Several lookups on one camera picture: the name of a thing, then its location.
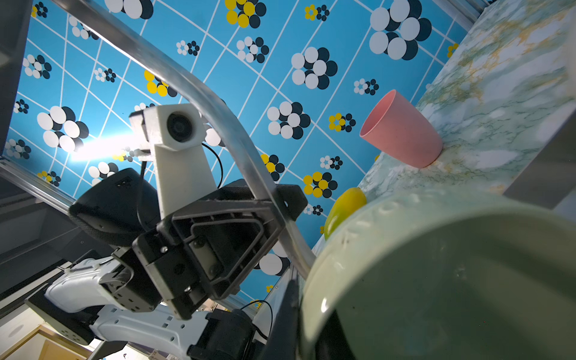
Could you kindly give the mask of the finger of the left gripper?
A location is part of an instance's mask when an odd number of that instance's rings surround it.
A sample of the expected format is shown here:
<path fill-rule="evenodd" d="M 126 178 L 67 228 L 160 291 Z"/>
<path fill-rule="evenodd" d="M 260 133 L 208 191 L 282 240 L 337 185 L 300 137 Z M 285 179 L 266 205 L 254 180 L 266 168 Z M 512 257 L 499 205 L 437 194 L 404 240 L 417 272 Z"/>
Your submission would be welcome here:
<path fill-rule="evenodd" d="M 217 191 L 217 221 L 267 224 L 280 216 L 296 221 L 308 206 L 303 190 L 294 184 L 276 184 L 264 198 L 258 198 L 244 179 L 233 181 Z"/>

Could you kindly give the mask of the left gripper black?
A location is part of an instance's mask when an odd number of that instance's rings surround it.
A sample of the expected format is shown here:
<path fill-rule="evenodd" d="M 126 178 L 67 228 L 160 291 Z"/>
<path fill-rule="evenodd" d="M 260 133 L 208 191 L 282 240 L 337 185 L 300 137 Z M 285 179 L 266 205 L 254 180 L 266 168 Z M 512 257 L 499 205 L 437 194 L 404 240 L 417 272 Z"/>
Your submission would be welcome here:
<path fill-rule="evenodd" d="M 236 293 L 252 270 L 286 271 L 286 251 L 275 250 L 284 226 L 274 206 L 261 200 L 198 200 L 142 232 L 112 253 L 144 278 L 139 293 L 152 294 L 180 320 L 210 297 Z"/>

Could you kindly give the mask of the light green bowl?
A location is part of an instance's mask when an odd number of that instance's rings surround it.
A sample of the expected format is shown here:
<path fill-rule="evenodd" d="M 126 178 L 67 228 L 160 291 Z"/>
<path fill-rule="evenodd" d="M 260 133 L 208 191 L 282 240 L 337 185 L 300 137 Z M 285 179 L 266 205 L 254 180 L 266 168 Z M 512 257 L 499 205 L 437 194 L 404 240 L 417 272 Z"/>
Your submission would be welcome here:
<path fill-rule="evenodd" d="M 303 359 L 573 359 L 575 225 L 493 193 L 369 202 L 301 300 Z"/>

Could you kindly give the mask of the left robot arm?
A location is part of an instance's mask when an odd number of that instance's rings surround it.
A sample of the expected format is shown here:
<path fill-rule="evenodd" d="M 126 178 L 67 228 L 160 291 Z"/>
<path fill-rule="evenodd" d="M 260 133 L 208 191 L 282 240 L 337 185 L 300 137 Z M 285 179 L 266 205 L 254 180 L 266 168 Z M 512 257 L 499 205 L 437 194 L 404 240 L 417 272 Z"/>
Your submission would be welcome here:
<path fill-rule="evenodd" d="M 162 188 L 124 169 L 84 193 L 69 215 L 114 251 L 87 253 L 27 298 L 61 335 L 100 340 L 100 357 L 120 343 L 180 359 L 273 357 L 278 332 L 263 332 L 243 308 L 201 310 L 264 269 L 284 230 L 273 202 L 255 198 L 245 181 Z"/>

